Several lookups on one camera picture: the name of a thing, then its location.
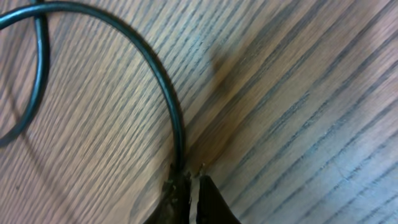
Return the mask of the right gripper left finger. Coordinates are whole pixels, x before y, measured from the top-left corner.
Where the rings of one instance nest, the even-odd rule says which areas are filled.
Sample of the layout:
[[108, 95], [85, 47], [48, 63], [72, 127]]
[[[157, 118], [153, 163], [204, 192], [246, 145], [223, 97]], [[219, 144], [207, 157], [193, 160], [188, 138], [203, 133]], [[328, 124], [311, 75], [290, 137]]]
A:
[[188, 224], [192, 180], [189, 172], [171, 172], [159, 204], [144, 224]]

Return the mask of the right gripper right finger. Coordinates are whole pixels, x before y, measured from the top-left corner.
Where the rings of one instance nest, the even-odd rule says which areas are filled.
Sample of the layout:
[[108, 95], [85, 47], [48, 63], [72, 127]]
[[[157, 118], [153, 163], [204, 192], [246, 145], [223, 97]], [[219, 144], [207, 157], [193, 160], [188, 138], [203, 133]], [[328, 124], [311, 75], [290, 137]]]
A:
[[197, 224], [241, 224], [209, 175], [200, 177]]

